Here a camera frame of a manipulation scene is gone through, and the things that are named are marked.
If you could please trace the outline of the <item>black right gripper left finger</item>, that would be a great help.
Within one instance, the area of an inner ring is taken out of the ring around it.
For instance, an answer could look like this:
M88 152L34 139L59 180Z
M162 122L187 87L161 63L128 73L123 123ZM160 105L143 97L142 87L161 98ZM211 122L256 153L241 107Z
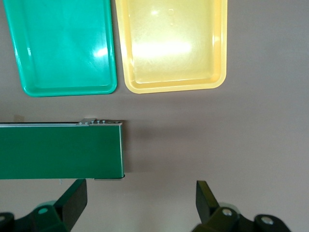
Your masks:
M86 180L77 179L58 200L42 203L24 217L0 212L0 232L71 232L86 205Z

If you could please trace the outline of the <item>yellow plastic tray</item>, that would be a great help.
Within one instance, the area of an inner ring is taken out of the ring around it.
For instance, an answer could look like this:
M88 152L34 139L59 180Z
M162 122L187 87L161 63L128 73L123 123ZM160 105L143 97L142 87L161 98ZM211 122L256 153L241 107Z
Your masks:
M228 0L115 0L126 87L158 93L220 86Z

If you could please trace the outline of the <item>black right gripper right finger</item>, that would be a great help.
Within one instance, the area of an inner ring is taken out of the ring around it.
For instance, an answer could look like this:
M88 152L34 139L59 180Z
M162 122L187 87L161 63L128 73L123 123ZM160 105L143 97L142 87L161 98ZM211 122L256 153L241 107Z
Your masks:
M251 221L229 205L221 206L206 181L196 184L196 208L201 223L193 232L290 232L273 215L259 214Z

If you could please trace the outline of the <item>green belt conveyor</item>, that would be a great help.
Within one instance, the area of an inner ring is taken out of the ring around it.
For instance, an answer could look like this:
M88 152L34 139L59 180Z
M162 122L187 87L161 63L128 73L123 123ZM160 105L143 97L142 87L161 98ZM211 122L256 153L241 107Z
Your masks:
M0 123L0 179L122 179L122 121Z

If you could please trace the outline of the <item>green plastic tray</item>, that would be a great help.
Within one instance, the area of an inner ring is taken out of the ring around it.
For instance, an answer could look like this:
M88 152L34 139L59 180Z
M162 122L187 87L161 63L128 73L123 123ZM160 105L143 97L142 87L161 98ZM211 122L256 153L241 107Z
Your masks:
M117 87L110 0L2 0L20 83L31 97Z

